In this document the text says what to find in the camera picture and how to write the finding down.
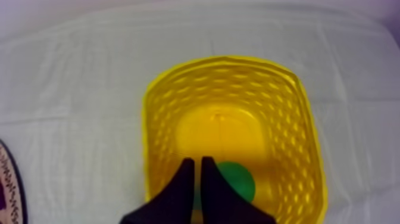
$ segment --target patterned plate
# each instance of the patterned plate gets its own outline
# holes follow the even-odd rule
[[[17,165],[0,140],[0,224],[27,224],[25,194]]]

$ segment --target basket bottom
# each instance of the basket bottom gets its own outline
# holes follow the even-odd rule
[[[205,104],[181,116],[176,126],[177,154],[196,161],[196,182],[203,156],[212,156],[217,163],[232,161],[245,167],[255,181],[252,203],[266,210],[274,201],[274,186],[268,169],[267,127],[252,111],[234,104]]]

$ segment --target green ball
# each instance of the green ball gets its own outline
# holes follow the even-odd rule
[[[248,202],[253,201],[255,182],[244,166],[230,161],[219,163],[217,166],[225,180],[243,199]]]

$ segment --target white fabric surface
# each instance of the white fabric surface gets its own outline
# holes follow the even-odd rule
[[[400,51],[382,26],[311,6],[168,2],[0,43],[0,138],[30,223],[117,223],[140,206],[146,85],[220,54],[267,58],[301,78],[329,187],[325,223],[399,222]]]

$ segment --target yellow plastic basket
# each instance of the yellow plastic basket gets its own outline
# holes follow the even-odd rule
[[[198,172],[210,155],[244,166],[252,204],[278,223],[323,221],[327,187],[310,105],[299,79],[276,63],[221,56],[165,71],[145,95],[143,136],[147,200],[183,158]]]

